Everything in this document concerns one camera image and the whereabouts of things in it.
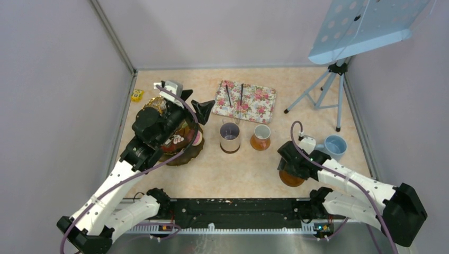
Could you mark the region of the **dark wooden coaster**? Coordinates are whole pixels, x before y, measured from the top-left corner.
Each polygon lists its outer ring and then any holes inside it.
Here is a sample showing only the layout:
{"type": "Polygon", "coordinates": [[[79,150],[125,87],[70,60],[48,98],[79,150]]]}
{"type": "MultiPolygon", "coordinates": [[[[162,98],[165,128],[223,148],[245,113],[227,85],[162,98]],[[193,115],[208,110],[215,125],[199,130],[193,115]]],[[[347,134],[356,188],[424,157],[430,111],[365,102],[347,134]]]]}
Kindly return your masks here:
{"type": "Polygon", "coordinates": [[[233,151],[228,151],[228,150],[224,149],[223,146],[220,145],[220,149],[221,149],[224,153],[232,154],[232,153],[236,153],[236,152],[240,149],[240,146],[239,146],[237,149],[233,150],[233,151]]]}

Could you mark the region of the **black handled steel tongs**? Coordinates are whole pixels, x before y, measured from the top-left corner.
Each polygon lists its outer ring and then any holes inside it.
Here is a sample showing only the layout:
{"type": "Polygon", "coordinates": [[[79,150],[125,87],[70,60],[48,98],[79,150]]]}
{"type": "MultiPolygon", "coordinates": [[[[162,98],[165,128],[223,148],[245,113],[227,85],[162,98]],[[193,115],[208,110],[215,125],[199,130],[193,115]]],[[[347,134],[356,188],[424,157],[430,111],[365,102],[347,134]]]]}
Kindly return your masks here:
{"type": "Polygon", "coordinates": [[[232,118],[233,122],[239,125],[243,114],[242,108],[244,85],[243,83],[238,84],[227,81],[225,82],[225,92],[228,102],[226,116],[232,118]]]}

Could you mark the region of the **light blue mug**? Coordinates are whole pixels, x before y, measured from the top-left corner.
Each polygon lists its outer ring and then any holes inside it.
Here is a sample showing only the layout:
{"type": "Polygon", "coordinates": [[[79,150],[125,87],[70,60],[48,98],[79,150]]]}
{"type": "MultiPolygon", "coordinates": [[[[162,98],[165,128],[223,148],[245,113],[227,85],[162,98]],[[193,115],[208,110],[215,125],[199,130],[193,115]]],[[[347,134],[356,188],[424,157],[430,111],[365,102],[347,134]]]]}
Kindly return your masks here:
{"type": "Polygon", "coordinates": [[[315,146],[315,150],[321,151],[331,158],[340,161],[348,148],[346,140],[339,135],[327,136],[324,141],[315,146]]]}

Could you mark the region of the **pink small cup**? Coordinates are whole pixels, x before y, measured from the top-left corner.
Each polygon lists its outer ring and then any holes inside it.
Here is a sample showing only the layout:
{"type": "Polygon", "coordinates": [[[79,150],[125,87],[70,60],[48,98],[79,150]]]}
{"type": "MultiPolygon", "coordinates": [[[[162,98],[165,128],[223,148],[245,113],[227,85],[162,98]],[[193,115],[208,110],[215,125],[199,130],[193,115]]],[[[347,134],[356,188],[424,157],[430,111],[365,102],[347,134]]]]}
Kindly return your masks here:
{"type": "Polygon", "coordinates": [[[254,134],[257,135],[259,138],[266,139],[270,137],[271,130],[267,125],[260,124],[254,129],[254,134]]]}

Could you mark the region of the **pink frosted donut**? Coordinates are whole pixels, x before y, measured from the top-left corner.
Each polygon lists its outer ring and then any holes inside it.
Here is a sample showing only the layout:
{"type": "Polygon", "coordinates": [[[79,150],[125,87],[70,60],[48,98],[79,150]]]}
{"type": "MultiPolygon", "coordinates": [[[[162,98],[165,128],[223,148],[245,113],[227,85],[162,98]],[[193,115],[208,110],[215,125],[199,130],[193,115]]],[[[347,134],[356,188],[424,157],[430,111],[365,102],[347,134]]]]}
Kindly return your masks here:
{"type": "Polygon", "coordinates": [[[192,146],[198,146],[203,141],[203,134],[201,131],[198,131],[192,146]]]}

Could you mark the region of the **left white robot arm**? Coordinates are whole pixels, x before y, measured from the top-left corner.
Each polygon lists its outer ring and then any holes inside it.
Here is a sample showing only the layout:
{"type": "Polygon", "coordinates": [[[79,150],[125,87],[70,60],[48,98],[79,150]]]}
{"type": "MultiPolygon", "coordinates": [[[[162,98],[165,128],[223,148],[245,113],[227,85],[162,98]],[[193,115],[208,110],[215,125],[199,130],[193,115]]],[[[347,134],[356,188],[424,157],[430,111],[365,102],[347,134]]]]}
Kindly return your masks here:
{"type": "Polygon", "coordinates": [[[134,137],[112,172],[82,208],[58,220],[57,227],[63,234],[60,253],[64,252],[67,242],[78,253],[106,253],[117,238],[139,222],[153,216],[163,219],[169,214],[169,203],[152,195],[145,195],[120,211],[116,211],[116,206],[144,175],[176,160],[194,146],[201,133],[200,127],[207,123],[215,102],[193,100],[187,103],[192,94],[190,89],[171,92],[160,88],[159,91],[165,101],[165,111],[144,107],[137,113],[132,125],[134,137]],[[165,143],[187,121],[192,123],[188,144],[162,161],[165,143]]]}

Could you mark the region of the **brown wooden lid coaster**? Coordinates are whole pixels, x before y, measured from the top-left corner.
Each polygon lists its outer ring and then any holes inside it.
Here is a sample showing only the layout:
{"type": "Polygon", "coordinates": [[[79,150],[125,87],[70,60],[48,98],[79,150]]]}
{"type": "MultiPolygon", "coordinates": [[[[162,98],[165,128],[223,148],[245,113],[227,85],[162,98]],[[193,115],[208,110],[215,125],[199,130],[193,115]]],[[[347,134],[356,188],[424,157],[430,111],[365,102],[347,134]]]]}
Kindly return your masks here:
{"type": "Polygon", "coordinates": [[[304,183],[304,179],[288,174],[285,170],[279,171],[280,180],[289,187],[298,187],[304,183]]]}

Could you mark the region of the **light wooden coaster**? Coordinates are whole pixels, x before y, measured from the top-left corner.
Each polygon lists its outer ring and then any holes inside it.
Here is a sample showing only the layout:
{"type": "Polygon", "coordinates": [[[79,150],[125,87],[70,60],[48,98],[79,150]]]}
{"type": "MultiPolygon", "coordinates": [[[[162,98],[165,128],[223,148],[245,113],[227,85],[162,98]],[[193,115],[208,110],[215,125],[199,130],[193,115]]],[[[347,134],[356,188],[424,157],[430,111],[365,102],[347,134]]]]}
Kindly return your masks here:
{"type": "Polygon", "coordinates": [[[264,151],[270,147],[271,139],[270,137],[262,139],[259,138],[257,135],[253,134],[250,139],[250,145],[253,149],[257,151],[264,151]]]}

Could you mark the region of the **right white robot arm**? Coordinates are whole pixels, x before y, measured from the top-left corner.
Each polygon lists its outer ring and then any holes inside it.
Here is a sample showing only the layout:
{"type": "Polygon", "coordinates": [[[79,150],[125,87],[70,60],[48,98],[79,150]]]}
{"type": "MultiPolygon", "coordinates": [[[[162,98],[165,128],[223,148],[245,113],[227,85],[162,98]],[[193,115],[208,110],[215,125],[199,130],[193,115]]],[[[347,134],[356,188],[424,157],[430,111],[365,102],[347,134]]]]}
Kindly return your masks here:
{"type": "Polygon", "coordinates": [[[281,156],[279,170],[324,184],[310,192],[310,210],[317,218],[331,214],[357,220],[379,229],[402,247],[411,246],[428,218],[416,190],[406,183],[394,186],[379,182],[319,150],[307,153],[293,141],[277,151],[281,156]]]}

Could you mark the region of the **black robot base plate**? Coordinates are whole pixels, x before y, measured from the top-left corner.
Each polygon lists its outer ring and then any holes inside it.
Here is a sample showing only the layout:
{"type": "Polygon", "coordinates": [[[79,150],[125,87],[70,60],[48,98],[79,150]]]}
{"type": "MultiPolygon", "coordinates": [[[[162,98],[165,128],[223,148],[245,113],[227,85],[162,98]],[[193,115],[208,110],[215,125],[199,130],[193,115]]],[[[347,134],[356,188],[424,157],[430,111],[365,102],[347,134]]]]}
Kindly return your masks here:
{"type": "Polygon", "coordinates": [[[178,198],[163,204],[152,222],[173,222],[182,229],[299,229],[307,222],[342,219],[308,198],[178,198]]]}

